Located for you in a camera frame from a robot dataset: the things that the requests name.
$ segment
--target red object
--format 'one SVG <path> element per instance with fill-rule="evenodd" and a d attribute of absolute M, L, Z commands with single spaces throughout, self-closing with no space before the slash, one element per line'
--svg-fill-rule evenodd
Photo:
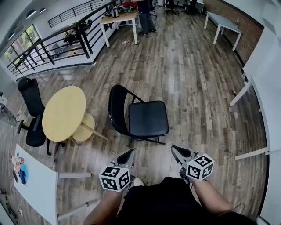
<path fill-rule="evenodd" d="M 134 6 L 134 7 L 137 7 L 137 2 L 124 2 L 120 6 L 123 6 L 123 7 Z"/>

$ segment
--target white cube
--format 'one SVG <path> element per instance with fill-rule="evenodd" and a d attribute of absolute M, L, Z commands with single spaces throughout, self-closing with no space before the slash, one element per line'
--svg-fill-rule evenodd
<path fill-rule="evenodd" d="M 129 169 L 105 166 L 102 168 L 99 178 L 103 189 L 120 192 L 130 182 Z"/>
<path fill-rule="evenodd" d="M 211 175 L 213 168 L 214 160 L 205 153 L 187 162 L 186 175 L 189 178 L 201 181 Z"/>

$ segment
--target person's right arm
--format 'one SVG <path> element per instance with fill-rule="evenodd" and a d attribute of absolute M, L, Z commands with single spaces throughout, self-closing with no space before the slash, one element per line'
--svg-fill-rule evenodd
<path fill-rule="evenodd" d="M 230 202 L 223 197 L 218 191 L 207 181 L 190 180 L 194 186 L 195 192 L 200 203 L 212 214 L 223 214 L 233 211 Z"/>

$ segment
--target gray table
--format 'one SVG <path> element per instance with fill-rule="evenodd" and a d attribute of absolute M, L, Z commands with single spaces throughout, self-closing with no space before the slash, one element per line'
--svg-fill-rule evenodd
<path fill-rule="evenodd" d="M 217 14 L 214 14 L 214 13 L 211 13 L 211 12 L 207 12 L 207 17 L 206 17 L 206 21 L 205 21 L 204 30 L 206 30 L 206 26 L 207 26 L 209 17 L 215 23 L 218 24 L 218 29 L 216 30 L 216 36 L 215 36 L 213 44 L 216 44 L 216 40 L 218 38 L 218 35 L 219 35 L 221 27 L 222 27 L 221 34 L 223 34 L 225 28 L 233 30 L 233 31 L 238 33 L 238 37 L 237 37 L 236 42 L 235 42 L 235 44 L 234 44 L 234 46 L 232 48 L 232 51 L 234 51 L 236 46 L 237 46 L 237 44 L 238 44 L 238 42 L 239 42 L 239 39 L 240 39 L 241 34 L 242 34 L 242 31 L 237 27 L 237 25 L 235 25 L 234 23 L 232 23 L 231 21 L 229 21 L 225 17 L 222 17 L 220 15 L 217 15 Z"/>

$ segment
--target window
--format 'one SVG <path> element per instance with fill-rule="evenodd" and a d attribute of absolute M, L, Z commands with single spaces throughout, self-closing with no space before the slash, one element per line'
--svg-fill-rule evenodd
<path fill-rule="evenodd" d="M 12 46 L 10 46 L 8 50 L 4 53 L 6 59 L 9 62 L 12 62 L 17 57 L 17 54 L 20 55 L 21 53 L 23 53 L 26 49 L 31 47 L 38 39 L 39 35 L 34 25 L 31 25 L 14 41 Z"/>

